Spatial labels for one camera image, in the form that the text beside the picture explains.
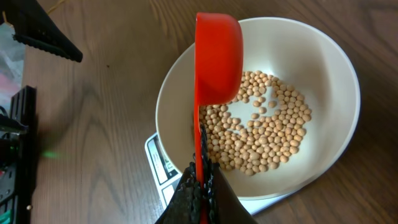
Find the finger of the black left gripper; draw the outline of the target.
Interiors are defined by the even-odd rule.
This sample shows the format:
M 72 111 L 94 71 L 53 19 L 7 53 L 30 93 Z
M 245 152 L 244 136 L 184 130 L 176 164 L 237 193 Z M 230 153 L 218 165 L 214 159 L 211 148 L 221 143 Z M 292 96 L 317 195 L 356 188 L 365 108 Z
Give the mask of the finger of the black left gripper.
M 37 0 L 1 0 L 1 24 L 13 26 L 13 39 L 74 62 L 82 52 L 58 29 Z

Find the red plastic measuring scoop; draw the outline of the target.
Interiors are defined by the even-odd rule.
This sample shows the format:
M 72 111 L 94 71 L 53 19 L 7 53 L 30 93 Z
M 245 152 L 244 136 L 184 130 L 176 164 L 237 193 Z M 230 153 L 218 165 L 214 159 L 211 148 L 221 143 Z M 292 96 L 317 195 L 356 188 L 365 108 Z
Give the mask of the red plastic measuring scoop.
M 243 69 L 243 35 L 239 22 L 227 14 L 199 12 L 195 31 L 194 137 L 196 179 L 203 208 L 203 161 L 199 109 L 230 102 L 238 92 Z

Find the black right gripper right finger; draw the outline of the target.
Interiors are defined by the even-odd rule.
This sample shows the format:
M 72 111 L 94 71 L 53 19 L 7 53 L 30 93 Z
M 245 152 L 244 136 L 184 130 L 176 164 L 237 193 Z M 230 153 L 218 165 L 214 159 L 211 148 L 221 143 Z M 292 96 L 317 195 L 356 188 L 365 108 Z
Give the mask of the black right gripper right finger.
M 203 161 L 203 223 L 255 224 L 255 219 L 243 207 L 233 192 L 220 163 L 213 162 L 207 155 L 207 135 L 204 125 L 200 125 L 201 158 Z

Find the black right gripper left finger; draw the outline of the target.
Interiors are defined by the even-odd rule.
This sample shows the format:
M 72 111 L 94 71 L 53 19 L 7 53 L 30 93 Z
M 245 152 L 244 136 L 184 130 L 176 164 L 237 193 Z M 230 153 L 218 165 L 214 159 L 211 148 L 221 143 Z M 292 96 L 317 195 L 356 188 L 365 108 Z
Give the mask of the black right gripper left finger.
M 198 224 L 200 222 L 201 188 L 196 179 L 195 163 L 184 170 L 169 205 L 155 224 Z

